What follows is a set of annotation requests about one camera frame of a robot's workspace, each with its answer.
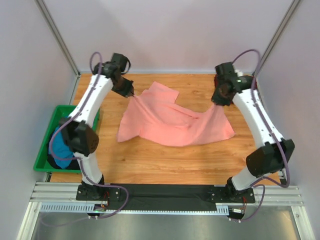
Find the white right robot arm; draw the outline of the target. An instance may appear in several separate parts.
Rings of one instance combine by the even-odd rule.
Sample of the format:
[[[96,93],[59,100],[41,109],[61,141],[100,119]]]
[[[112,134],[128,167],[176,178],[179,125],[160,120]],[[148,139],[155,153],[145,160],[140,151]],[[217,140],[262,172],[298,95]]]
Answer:
[[[245,160],[245,167],[230,177],[221,190],[222,200],[238,201],[250,194],[255,184],[270,174],[288,170],[295,149],[292,139],[285,139],[276,129],[262,103],[252,75],[236,73],[232,62],[215,67],[215,90],[211,97],[217,106],[234,104],[243,115],[254,139],[255,151]]]

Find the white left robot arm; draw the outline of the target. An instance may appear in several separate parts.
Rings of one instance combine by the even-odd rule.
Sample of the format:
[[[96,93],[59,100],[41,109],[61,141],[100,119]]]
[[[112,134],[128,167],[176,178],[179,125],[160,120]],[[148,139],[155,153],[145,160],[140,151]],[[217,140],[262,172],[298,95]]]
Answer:
[[[120,53],[114,53],[110,61],[92,65],[92,76],[80,102],[68,117],[62,117],[59,121],[58,132],[78,162],[82,174],[77,200],[105,202],[108,199],[111,186],[105,185],[98,166],[96,150],[99,136],[93,124],[109,92],[113,91],[125,98],[133,96],[133,81],[124,78],[130,67],[130,60]]]

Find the pink t-shirt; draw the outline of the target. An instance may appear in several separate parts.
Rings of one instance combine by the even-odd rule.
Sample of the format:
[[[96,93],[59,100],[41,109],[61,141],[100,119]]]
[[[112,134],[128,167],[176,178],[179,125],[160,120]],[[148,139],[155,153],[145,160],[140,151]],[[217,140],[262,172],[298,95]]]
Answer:
[[[169,147],[204,145],[233,138],[235,132],[222,106],[212,104],[196,112],[176,104],[179,91],[153,82],[140,95],[129,98],[116,139],[135,137]]]

